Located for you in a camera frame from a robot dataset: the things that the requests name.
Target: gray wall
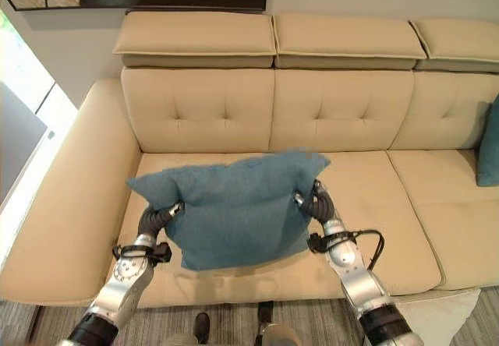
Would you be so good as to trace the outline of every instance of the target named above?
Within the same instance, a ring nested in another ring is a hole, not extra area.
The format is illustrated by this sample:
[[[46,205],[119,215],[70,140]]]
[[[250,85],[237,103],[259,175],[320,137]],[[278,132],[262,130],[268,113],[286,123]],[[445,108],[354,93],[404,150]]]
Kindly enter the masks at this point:
[[[123,10],[13,12],[6,0],[0,6],[77,107],[96,78],[119,74],[111,51]],[[267,13],[283,11],[499,22],[499,0],[267,0]]]

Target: blue pillow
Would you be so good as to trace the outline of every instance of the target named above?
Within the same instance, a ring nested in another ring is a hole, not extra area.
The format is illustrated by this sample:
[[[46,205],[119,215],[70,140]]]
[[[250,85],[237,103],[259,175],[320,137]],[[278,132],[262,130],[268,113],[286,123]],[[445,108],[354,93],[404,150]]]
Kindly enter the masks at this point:
[[[288,152],[227,166],[165,169],[128,184],[155,210],[185,202],[185,213],[167,226],[168,237],[182,249],[182,267],[213,270],[305,250],[310,218],[293,196],[310,194],[329,163],[319,154]]]
[[[490,109],[476,170],[478,186],[499,185],[499,97]]]

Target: sofa seat cushion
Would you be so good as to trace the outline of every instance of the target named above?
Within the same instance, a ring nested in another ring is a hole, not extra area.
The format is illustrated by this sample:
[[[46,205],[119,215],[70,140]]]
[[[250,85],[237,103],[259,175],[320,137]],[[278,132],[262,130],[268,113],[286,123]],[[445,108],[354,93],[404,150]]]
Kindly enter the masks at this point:
[[[259,154],[144,154],[137,175],[187,164],[232,163]],[[433,288],[440,280],[437,263],[402,184],[385,152],[326,154],[332,166],[319,179],[330,189],[347,228],[378,228],[386,238],[374,272],[394,295]],[[136,236],[146,201],[132,193],[120,244]],[[320,231],[313,221],[310,231]],[[162,231],[159,240],[165,240]],[[377,239],[359,243],[367,262]],[[342,290],[325,256],[301,252],[258,266],[194,272],[180,267],[182,254],[170,242],[172,261],[159,264],[140,305],[193,305],[221,302],[260,302],[308,298],[340,298]]]
[[[499,284],[499,186],[476,185],[472,150],[388,151],[439,262],[439,288]]]

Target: white cushion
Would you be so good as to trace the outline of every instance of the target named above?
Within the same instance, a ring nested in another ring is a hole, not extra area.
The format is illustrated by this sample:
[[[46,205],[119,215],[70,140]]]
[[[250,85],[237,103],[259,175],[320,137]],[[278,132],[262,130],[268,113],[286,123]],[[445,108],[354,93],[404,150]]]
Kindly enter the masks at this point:
[[[131,12],[114,50],[127,66],[270,67],[271,18],[230,12]]]
[[[411,69],[424,50],[399,19],[284,13],[274,17],[278,67]]]
[[[268,150],[271,69],[124,69],[122,85],[146,153]]]
[[[499,23],[429,18],[412,25],[428,54],[417,69],[499,72]]]
[[[499,76],[414,72],[414,92],[396,150],[476,147],[490,104],[499,94]]]
[[[144,154],[137,175],[188,164],[230,163],[255,154]],[[326,154],[332,166],[319,179],[330,189],[347,228],[377,228],[386,238],[374,272],[392,294],[413,294],[441,280],[437,263],[407,195],[385,152]],[[132,193],[119,236],[120,244],[136,237],[146,201]],[[310,231],[320,231],[314,221]],[[166,239],[164,232],[160,240]],[[376,238],[359,238],[366,262]],[[336,273],[325,256],[304,251],[259,266],[193,272],[180,267],[182,253],[170,242],[172,261],[159,264],[140,305],[192,305],[222,302],[261,302],[309,298],[340,298]]]
[[[439,288],[499,284],[499,186],[476,185],[471,150],[388,151],[440,264]]]
[[[275,71],[271,150],[385,150],[405,116],[404,71]]]

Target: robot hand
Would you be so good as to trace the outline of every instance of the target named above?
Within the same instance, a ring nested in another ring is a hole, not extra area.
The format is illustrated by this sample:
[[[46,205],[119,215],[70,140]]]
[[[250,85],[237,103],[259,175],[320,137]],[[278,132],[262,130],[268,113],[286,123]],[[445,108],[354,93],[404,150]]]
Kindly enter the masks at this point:
[[[148,207],[139,221],[138,235],[129,246],[116,246],[113,255],[118,260],[111,278],[90,304],[83,319],[62,345],[105,346],[112,344],[137,308],[140,296],[149,285],[158,263],[172,257],[168,243],[156,245],[159,231],[183,210],[177,203],[168,210],[155,211]]]
[[[373,346],[423,345],[421,338],[411,331],[390,295],[372,272],[384,247],[381,233],[373,229],[347,231],[331,196],[317,180],[307,200],[296,193],[295,201],[305,214],[321,223],[324,237],[314,233],[308,241],[309,247],[312,252],[327,254],[327,261],[338,275],[345,297],[356,311],[369,342]],[[377,234],[380,240],[371,264],[366,268],[356,238],[368,233]]]

